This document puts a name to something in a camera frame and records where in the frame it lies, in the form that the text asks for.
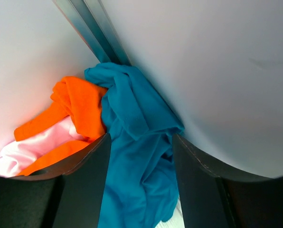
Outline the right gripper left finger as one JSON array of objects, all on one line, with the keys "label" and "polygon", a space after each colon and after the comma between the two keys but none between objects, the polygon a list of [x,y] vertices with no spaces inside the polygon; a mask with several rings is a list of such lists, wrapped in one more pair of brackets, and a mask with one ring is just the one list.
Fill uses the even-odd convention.
[{"label": "right gripper left finger", "polygon": [[0,177],[0,228],[97,227],[110,151],[105,134],[29,176]]}]

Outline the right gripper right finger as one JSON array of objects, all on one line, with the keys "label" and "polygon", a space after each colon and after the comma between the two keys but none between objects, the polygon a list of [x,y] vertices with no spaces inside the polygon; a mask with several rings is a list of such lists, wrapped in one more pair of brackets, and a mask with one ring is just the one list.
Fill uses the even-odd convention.
[{"label": "right gripper right finger", "polygon": [[187,228],[283,228],[283,176],[267,178],[172,137],[179,198]]}]

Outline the teal blue t shirt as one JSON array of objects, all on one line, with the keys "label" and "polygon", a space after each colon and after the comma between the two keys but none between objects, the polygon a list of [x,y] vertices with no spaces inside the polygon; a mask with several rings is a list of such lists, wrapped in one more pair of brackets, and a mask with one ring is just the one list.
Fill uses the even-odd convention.
[{"label": "teal blue t shirt", "polygon": [[86,69],[85,79],[107,89],[101,118],[112,140],[98,226],[168,221],[179,197],[172,136],[183,124],[134,66],[101,63]]}]

